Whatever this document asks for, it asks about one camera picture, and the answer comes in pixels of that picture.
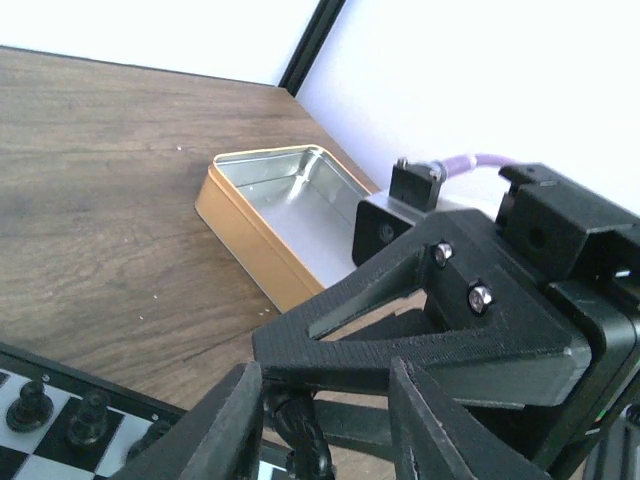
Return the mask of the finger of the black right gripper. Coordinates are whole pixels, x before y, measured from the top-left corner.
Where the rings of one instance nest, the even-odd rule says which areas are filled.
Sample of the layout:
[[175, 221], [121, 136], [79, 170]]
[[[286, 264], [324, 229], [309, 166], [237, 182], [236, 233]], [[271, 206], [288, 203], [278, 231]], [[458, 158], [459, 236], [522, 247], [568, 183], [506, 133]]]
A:
[[289, 386], [381, 395], [400, 358], [466, 404], [556, 406], [592, 353], [537, 279], [482, 212], [433, 213], [258, 329], [254, 356]]

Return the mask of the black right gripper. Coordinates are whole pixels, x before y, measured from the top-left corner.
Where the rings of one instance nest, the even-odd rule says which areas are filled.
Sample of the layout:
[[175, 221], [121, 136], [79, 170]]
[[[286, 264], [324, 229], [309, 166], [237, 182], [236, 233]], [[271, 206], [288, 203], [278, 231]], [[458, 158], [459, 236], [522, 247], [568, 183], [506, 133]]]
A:
[[568, 479], [639, 399], [639, 218], [543, 164], [500, 169], [496, 223], [541, 274], [541, 290], [586, 337], [591, 362], [552, 408], [532, 462]]

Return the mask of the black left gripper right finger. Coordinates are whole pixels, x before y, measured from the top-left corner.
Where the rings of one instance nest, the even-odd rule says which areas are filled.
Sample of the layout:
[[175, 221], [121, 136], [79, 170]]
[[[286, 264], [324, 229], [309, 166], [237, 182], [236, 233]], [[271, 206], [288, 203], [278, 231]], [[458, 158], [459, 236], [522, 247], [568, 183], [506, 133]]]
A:
[[427, 373], [391, 361], [388, 407], [398, 479], [547, 479]]

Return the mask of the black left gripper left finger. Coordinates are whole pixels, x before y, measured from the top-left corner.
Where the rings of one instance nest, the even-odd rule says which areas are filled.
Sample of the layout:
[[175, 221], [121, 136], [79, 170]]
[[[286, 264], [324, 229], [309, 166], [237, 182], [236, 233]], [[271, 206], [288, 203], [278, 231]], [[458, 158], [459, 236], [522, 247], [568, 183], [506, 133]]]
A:
[[255, 479], [263, 430], [262, 374], [235, 366], [115, 479]]

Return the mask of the black chess knight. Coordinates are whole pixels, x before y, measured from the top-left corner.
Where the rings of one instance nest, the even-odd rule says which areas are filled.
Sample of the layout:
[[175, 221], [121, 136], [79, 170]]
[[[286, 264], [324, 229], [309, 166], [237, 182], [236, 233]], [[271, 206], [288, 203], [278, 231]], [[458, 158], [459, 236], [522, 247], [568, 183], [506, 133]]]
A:
[[286, 461], [290, 478], [335, 478], [331, 452], [310, 391], [268, 386], [264, 389], [264, 410], [273, 429], [291, 448]]

